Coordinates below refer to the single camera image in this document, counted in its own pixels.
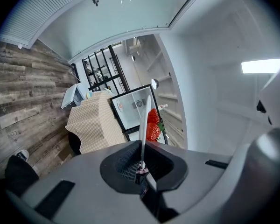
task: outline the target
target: beige checkered tablecloth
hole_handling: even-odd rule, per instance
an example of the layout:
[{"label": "beige checkered tablecloth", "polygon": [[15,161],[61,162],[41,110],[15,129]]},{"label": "beige checkered tablecloth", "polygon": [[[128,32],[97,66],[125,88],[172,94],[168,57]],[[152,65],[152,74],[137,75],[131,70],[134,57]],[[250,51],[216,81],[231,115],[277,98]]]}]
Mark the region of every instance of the beige checkered tablecloth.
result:
[{"label": "beige checkered tablecloth", "polygon": [[113,115],[110,98],[107,91],[94,92],[90,99],[71,109],[65,128],[81,140],[82,154],[126,142]]}]

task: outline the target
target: glass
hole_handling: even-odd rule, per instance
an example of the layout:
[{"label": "glass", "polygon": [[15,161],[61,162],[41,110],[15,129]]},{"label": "glass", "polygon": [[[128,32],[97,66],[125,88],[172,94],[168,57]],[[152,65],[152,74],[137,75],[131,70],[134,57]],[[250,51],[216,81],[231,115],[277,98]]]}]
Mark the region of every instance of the glass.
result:
[{"label": "glass", "polygon": [[125,130],[140,125],[142,111],[150,95],[151,109],[156,108],[150,87],[143,88],[112,100],[120,121]]},{"label": "glass", "polygon": [[167,28],[187,0],[85,0],[53,21],[39,39],[70,60],[115,35]]}]

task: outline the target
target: shelf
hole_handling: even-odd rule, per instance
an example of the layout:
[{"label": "shelf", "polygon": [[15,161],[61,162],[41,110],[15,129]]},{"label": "shelf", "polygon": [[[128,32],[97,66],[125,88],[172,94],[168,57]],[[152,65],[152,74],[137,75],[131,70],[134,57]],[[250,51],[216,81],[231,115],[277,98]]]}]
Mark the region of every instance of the shelf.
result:
[{"label": "shelf", "polygon": [[176,95],[171,95],[171,94],[159,94],[159,97],[177,100],[177,96]]},{"label": "shelf", "polygon": [[172,79],[170,75],[167,75],[167,76],[164,76],[164,77],[161,77],[161,78],[158,78],[158,81],[161,82],[161,81],[164,81],[164,80],[167,80],[167,79]]},{"label": "shelf", "polygon": [[162,118],[163,119],[163,121],[166,123],[166,124],[168,124],[169,126],[170,126],[170,128],[172,128],[180,137],[182,137],[183,138],[183,133],[179,130],[179,129],[177,129],[173,124],[171,124],[167,119],[165,119],[165,118]]},{"label": "shelf", "polygon": [[171,133],[169,133],[169,132],[166,132],[166,133],[167,133],[167,135],[169,136],[169,140],[170,140],[173,144],[175,144],[176,147],[184,148],[183,145],[181,145],[181,144],[177,141],[177,139],[176,139]]},{"label": "shelf", "polygon": [[170,115],[173,116],[174,118],[176,118],[176,119],[182,121],[182,117],[181,117],[179,114],[177,114],[177,113],[175,113],[175,112],[173,112],[173,111],[171,111],[171,110],[169,110],[169,109],[167,109],[167,108],[164,108],[164,109],[162,109],[162,110],[163,110],[164,112],[166,112],[167,114],[170,114]]}]

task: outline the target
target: wooden wall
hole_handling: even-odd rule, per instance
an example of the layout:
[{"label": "wooden wall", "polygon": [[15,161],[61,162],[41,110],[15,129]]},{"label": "wooden wall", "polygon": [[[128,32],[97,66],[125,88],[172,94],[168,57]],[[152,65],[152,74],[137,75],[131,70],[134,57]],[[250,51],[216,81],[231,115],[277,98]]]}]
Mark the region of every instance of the wooden wall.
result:
[{"label": "wooden wall", "polygon": [[0,42],[0,178],[8,158],[21,149],[39,176],[70,158],[67,123],[60,108],[76,79],[68,63],[37,41],[31,49]]}]

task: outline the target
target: red strawberry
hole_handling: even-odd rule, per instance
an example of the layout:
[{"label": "red strawberry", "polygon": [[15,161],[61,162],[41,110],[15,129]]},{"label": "red strawberry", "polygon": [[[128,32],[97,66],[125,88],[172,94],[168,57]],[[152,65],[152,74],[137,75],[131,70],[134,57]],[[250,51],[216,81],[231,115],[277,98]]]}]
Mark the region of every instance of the red strawberry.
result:
[{"label": "red strawberry", "polygon": [[152,109],[150,112],[148,112],[147,123],[158,124],[159,122],[160,122],[160,117],[156,109]]},{"label": "red strawberry", "polygon": [[160,128],[154,123],[148,123],[146,129],[146,140],[155,141],[161,134]]}]

